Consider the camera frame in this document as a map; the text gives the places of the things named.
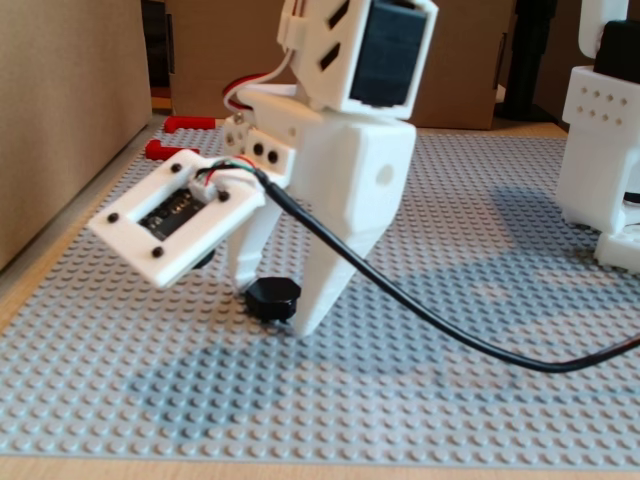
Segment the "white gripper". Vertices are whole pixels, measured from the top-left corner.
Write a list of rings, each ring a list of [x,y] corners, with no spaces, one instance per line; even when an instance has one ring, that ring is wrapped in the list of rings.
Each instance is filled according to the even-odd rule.
[[[289,191],[360,257],[365,257],[398,211],[417,131],[389,117],[316,111],[291,86],[250,87],[256,127],[289,144],[295,158]],[[276,227],[268,199],[228,240],[229,274],[237,290],[256,279],[265,245]],[[311,239],[297,334],[312,333],[348,285],[355,268],[322,240]]]

